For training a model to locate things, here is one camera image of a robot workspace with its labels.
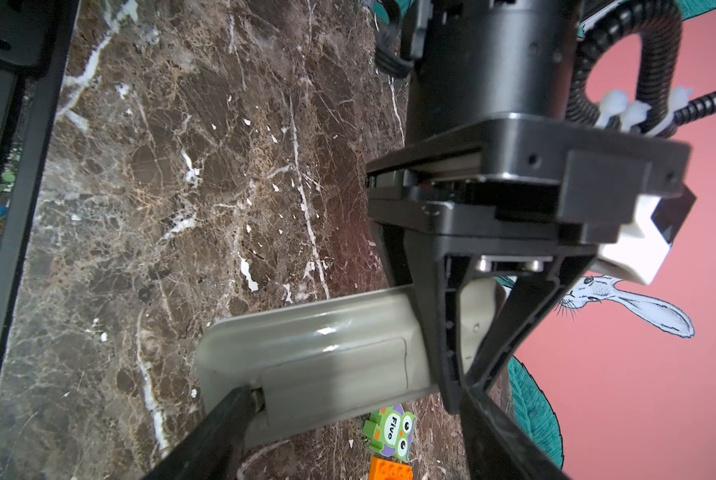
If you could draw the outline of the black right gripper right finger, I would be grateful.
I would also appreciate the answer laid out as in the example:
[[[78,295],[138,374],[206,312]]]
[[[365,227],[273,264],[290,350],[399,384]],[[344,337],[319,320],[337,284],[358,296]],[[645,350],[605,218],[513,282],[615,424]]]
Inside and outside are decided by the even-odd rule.
[[[460,419],[471,479],[568,479],[483,391],[463,393]]]

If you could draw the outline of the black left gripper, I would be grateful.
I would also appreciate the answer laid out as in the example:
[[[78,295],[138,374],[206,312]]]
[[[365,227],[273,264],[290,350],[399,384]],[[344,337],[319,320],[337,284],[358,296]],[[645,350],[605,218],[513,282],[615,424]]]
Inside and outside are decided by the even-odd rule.
[[[405,146],[374,160],[371,221],[421,233],[612,243],[640,195],[683,191],[690,149],[662,136],[682,37],[673,1],[627,1],[580,34],[579,1],[387,2],[376,64],[410,81]],[[605,119],[591,73],[641,41],[644,119]],[[486,390],[594,262],[561,257],[518,277],[463,386]]]

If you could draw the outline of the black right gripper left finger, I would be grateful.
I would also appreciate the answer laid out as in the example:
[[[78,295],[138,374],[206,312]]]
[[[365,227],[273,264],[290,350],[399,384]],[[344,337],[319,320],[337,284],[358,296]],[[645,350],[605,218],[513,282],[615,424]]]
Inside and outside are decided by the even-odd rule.
[[[255,415],[252,389],[235,388],[144,479],[235,479]]]

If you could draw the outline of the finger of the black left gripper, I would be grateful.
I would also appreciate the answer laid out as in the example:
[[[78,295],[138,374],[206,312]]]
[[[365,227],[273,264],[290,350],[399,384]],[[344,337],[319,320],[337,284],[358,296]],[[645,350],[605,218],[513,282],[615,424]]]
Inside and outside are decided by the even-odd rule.
[[[466,239],[371,223],[389,284],[412,288],[430,375],[446,411],[460,412],[463,366],[459,353],[460,293],[470,274],[473,252]]]

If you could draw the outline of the grey remote control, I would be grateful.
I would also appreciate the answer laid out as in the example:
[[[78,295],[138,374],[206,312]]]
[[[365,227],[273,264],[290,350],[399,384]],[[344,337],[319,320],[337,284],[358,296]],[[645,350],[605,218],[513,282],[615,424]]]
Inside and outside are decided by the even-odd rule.
[[[218,320],[195,368],[206,424],[248,447],[443,391],[411,285]]]

